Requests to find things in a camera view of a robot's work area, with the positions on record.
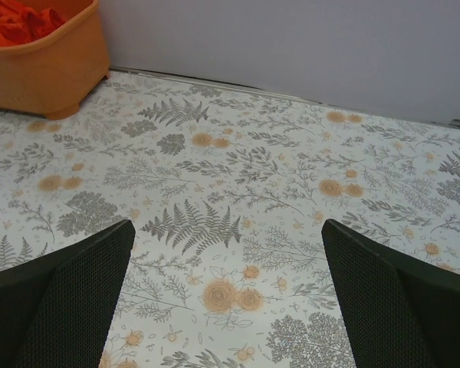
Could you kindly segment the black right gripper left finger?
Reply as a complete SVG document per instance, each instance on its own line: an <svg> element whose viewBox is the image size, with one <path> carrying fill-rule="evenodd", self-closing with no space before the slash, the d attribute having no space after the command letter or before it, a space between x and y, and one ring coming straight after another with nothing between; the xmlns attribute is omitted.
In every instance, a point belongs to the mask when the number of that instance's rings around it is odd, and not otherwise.
<svg viewBox="0 0 460 368"><path fill-rule="evenodd" d="M0 271L0 367L97 367L130 260L124 219Z"/></svg>

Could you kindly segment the floral patterned table mat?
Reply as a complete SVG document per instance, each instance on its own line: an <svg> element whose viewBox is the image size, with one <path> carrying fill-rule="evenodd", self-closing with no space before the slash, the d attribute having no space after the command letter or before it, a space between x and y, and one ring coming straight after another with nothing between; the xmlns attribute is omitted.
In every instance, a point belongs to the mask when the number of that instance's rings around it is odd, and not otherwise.
<svg viewBox="0 0 460 368"><path fill-rule="evenodd" d="M460 274L460 130L112 72L0 111L0 271L136 229L103 367L352 367L328 219Z"/></svg>

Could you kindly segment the orange plastic bin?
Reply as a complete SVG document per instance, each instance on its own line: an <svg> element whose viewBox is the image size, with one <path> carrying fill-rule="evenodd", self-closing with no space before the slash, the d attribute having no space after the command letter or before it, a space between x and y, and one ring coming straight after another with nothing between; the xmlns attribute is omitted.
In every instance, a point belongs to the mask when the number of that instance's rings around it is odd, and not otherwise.
<svg viewBox="0 0 460 368"><path fill-rule="evenodd" d="M25 5L37 11L54 8L67 22L37 41L0 48L0 109L64 119L110 75L100 3L58 0Z"/></svg>

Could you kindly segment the orange t shirt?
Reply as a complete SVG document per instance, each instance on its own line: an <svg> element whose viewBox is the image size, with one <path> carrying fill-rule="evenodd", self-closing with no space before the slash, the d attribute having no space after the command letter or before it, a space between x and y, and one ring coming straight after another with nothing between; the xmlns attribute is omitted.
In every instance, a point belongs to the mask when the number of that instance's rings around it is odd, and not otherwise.
<svg viewBox="0 0 460 368"><path fill-rule="evenodd" d="M65 23L54 8L36 11L19 1L0 1L0 48L37 41Z"/></svg>

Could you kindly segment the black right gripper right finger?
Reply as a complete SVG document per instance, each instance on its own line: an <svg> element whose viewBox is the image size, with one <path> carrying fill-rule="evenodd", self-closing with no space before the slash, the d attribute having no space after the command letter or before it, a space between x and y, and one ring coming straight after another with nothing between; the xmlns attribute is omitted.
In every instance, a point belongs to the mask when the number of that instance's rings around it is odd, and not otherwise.
<svg viewBox="0 0 460 368"><path fill-rule="evenodd" d="M328 219L321 231L358 367L460 367L460 274Z"/></svg>

